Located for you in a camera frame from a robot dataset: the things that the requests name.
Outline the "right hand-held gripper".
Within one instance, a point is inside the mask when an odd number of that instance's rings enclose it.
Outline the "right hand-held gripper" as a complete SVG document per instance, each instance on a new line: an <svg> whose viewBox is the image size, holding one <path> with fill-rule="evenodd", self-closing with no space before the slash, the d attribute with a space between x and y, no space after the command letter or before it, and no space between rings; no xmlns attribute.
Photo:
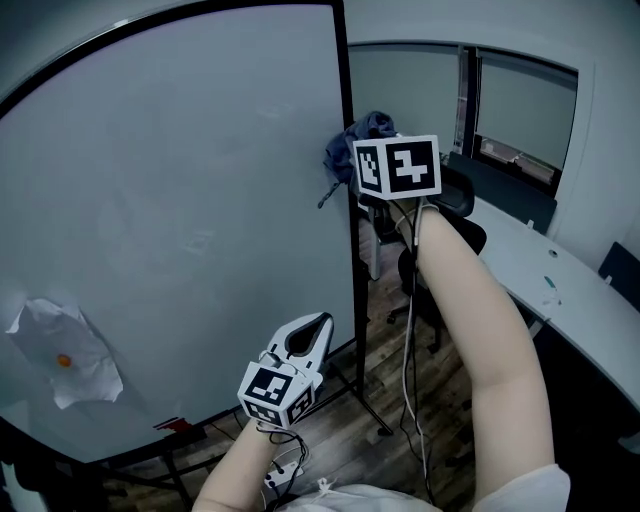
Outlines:
<svg viewBox="0 0 640 512"><path fill-rule="evenodd" d="M359 140L353 154L361 194L389 201L442 192L436 135Z"/></svg>

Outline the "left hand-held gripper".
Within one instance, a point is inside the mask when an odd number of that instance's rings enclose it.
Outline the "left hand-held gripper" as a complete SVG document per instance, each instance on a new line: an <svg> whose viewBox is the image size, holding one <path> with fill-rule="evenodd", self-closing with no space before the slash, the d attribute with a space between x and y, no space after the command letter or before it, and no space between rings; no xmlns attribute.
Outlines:
<svg viewBox="0 0 640 512"><path fill-rule="evenodd" d="M237 396L257 421L289 429L315 405L323 382L320 367L334 330L329 313L312 313L280 327L271 349L250 362Z"/></svg>

